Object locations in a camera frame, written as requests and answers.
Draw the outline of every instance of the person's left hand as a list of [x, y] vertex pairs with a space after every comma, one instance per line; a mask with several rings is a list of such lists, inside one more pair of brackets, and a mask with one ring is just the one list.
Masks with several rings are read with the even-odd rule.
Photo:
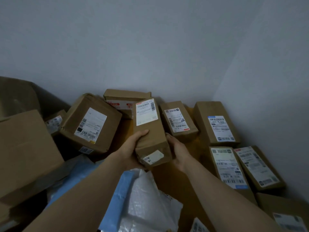
[[134, 168], [144, 169], [143, 165], [138, 163], [136, 157], [134, 157], [132, 154], [135, 149], [137, 140], [140, 137], [145, 136], [148, 132], [149, 130], [144, 130], [134, 133], [122, 144], [118, 151], [116, 151], [116, 153], [119, 155], [119, 158], [121, 158], [125, 164], [126, 170], [131, 170]]

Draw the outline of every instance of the hand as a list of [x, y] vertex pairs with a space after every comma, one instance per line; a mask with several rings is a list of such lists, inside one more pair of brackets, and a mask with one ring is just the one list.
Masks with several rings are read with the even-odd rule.
[[137, 162], [136, 158], [132, 155], [136, 146], [137, 140], [141, 136], [145, 136], [149, 130], [138, 131], [130, 136], [122, 146], [116, 151], [118, 157], [121, 158], [122, 162], [125, 164], [126, 170], [131, 170], [134, 168], [144, 169], [145, 167]]
[[173, 164], [181, 172], [185, 173], [185, 164], [193, 157], [190, 155], [186, 146], [180, 141], [178, 141], [175, 137], [166, 133], [166, 139], [168, 140], [168, 143], [174, 148], [174, 152], [176, 155], [176, 159], [173, 160]]

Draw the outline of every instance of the person's right arm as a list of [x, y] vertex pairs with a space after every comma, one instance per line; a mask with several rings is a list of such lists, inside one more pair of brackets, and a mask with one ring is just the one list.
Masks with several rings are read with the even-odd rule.
[[167, 134], [173, 146], [175, 166], [184, 172], [203, 209], [218, 232], [279, 232], [266, 213], [212, 175], [188, 152], [186, 146]]

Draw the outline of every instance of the gray wall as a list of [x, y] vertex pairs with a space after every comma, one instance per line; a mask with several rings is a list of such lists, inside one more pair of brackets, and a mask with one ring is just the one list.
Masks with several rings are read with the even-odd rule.
[[0, 74], [72, 103], [107, 88], [210, 100], [263, 0], [0, 0]]
[[309, 0], [265, 0], [214, 100], [309, 201]]

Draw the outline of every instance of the wall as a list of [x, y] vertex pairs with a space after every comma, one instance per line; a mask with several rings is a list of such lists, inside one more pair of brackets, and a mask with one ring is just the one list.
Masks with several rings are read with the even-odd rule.
[[307, 201], [308, 10], [309, 0], [265, 0], [213, 98]]
[[0, 74], [71, 104], [107, 88], [210, 100], [263, 0], [1, 0]]

